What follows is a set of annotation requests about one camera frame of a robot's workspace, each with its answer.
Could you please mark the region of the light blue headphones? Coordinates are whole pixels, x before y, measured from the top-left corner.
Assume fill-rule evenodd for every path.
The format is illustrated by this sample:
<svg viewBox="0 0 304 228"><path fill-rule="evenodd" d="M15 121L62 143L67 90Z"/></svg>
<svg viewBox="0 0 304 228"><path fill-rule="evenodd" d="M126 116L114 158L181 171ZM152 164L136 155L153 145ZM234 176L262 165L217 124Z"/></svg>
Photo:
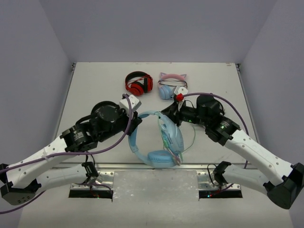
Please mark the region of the light blue headphones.
<svg viewBox="0 0 304 228"><path fill-rule="evenodd" d="M138 115L140 119L150 115L157 116L157 125L161 136L162 149L149 152L147 155L141 154L136 145L137 130L128 136L130 150L144 164L154 168L171 168L180 166L184 152L184 140L180 128L167 116L159 111L146 111Z"/></svg>

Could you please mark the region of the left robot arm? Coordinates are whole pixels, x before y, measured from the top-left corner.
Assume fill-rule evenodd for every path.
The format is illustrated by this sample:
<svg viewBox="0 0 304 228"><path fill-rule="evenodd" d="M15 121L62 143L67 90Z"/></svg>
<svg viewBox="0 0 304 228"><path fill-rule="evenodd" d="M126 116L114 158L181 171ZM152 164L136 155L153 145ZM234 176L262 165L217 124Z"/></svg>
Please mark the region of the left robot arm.
<svg viewBox="0 0 304 228"><path fill-rule="evenodd" d="M15 164L0 166L1 197L16 206L32 200L37 194L67 184L92 185L99 177L92 161L62 170L53 168L78 155L88 156L90 150L114 135L130 135L141 123L138 99L122 99L119 104L103 101L91 113L62 132L53 142Z"/></svg>

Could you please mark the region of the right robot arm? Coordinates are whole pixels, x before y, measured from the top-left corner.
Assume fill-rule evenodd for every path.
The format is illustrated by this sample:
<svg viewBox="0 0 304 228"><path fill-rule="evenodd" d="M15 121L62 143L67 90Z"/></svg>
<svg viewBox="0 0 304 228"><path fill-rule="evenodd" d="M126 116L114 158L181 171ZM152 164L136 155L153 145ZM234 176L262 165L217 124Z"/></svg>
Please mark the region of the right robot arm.
<svg viewBox="0 0 304 228"><path fill-rule="evenodd" d="M183 95L177 95L174 102L161 111L176 125L188 122L203 126L205 134L215 143L234 151L255 169L242 169L228 161L219 163L214 171L214 180L221 187L240 184L259 191L277 206L290 209L304 187L304 166L291 164L271 153L252 139L233 120L225 116L221 97L198 93L196 106L189 107L180 102Z"/></svg>

